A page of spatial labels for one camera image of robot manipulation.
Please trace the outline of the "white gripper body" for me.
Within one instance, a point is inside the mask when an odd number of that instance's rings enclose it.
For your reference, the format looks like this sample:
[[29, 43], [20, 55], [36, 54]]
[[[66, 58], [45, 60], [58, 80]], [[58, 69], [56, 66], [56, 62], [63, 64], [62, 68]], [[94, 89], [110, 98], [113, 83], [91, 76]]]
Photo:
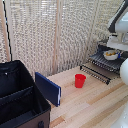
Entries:
[[107, 46], [113, 49], [128, 51], [128, 43], [122, 43], [117, 36], [110, 35], [107, 41]]

